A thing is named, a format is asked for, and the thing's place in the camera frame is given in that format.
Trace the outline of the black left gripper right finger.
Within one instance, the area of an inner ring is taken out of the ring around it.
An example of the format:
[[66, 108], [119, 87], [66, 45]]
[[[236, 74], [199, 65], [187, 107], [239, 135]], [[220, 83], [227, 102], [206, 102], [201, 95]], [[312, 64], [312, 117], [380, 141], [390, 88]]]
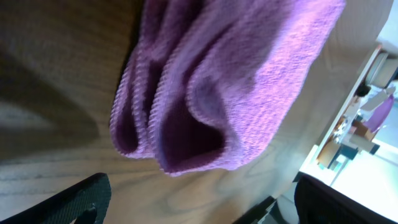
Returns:
[[300, 224], [397, 224], [307, 174], [294, 200]]

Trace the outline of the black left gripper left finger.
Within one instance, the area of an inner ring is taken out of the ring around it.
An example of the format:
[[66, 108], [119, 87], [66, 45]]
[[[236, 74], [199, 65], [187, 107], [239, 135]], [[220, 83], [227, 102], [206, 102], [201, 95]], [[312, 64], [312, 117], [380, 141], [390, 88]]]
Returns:
[[58, 194], [2, 220], [3, 224], [102, 224], [111, 200], [105, 173], [96, 173]]

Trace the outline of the purple microfiber cloth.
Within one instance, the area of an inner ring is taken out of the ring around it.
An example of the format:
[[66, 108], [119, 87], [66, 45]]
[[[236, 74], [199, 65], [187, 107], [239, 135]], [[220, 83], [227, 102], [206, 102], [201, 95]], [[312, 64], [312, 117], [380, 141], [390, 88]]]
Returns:
[[111, 111], [116, 150], [172, 176], [248, 164], [278, 131], [344, 7], [146, 0]]

